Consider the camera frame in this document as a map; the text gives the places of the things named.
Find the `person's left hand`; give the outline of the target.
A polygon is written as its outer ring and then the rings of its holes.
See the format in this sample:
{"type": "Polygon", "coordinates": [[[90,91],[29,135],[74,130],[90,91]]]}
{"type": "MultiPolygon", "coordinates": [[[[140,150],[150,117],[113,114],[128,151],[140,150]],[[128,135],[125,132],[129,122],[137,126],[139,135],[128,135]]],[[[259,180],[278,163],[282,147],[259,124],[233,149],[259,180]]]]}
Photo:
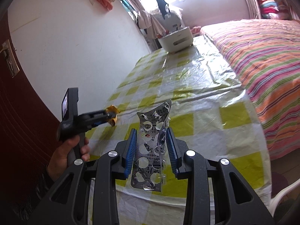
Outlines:
{"type": "MultiPolygon", "coordinates": [[[[61,146],[59,146],[53,153],[50,162],[47,166],[47,172],[49,177],[56,181],[61,174],[66,170],[68,165],[68,154],[72,149],[79,143],[80,136],[76,135],[72,139],[66,140],[61,146]]],[[[84,161],[89,161],[90,159],[90,147],[88,146],[89,140],[84,138],[84,146],[80,148],[81,159],[84,161]]]]}

